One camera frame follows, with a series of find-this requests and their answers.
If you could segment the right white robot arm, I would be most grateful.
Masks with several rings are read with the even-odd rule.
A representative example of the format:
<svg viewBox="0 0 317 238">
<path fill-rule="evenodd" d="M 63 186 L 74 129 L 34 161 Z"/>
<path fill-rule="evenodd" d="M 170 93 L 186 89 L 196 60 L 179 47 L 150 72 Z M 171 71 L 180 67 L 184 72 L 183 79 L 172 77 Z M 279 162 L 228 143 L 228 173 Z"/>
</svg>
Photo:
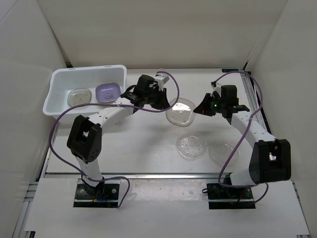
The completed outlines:
<svg viewBox="0 0 317 238">
<path fill-rule="evenodd" d="M 231 161 L 238 147 L 247 141 L 252 148 L 249 165 L 238 171 L 218 178 L 222 192 L 228 198 L 234 198 L 243 187 L 258 184 L 286 181 L 291 178 L 291 145 L 286 139 L 277 139 L 268 133 L 256 120 L 247 106 L 241 105 L 235 85 L 212 85 L 213 92 L 207 93 L 194 113 L 213 117 L 222 115 L 236 128 L 242 137 L 225 161 L 221 172 Z"/>
</svg>

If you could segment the purple panda plate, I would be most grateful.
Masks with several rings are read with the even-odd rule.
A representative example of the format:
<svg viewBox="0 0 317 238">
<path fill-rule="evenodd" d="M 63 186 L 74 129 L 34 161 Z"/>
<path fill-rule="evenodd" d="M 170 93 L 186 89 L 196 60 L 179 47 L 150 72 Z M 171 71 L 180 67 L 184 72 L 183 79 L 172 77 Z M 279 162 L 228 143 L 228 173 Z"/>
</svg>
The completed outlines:
<svg viewBox="0 0 317 238">
<path fill-rule="evenodd" d="M 100 84 L 95 89 L 95 95 L 99 103 L 114 102 L 121 95 L 120 86 L 114 82 Z"/>
</svg>

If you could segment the smoky clear plate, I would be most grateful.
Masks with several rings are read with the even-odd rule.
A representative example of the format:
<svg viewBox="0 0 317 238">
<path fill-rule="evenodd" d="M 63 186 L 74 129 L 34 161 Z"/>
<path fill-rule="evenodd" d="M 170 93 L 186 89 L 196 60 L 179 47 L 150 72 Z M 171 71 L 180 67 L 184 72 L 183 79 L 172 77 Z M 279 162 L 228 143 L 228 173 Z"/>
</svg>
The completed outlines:
<svg viewBox="0 0 317 238">
<path fill-rule="evenodd" d="M 177 103 L 165 112 L 166 119 L 173 125 L 187 127 L 191 125 L 196 114 L 194 109 L 196 105 L 185 98 L 179 98 Z"/>
<path fill-rule="evenodd" d="M 92 93 L 87 88 L 72 90 L 67 97 L 67 104 L 74 107 L 80 104 L 88 104 L 91 101 Z"/>
</svg>

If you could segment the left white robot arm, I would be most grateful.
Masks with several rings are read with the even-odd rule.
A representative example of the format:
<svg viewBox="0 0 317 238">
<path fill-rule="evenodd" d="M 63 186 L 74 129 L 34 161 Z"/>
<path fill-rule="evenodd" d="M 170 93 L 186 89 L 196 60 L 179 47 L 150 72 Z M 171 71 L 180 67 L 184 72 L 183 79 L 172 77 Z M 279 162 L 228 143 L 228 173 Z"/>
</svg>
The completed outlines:
<svg viewBox="0 0 317 238">
<path fill-rule="evenodd" d="M 103 133 L 125 117 L 131 116 L 145 105 L 159 111 L 170 107 L 165 84 L 169 76 L 158 73 L 155 77 L 141 75 L 136 85 L 132 85 L 115 101 L 114 107 L 84 117 L 75 118 L 67 147 L 76 157 L 80 170 L 84 173 L 84 190 L 92 198 L 104 195 L 104 181 L 99 169 L 98 156 L 102 150 Z"/>
</svg>

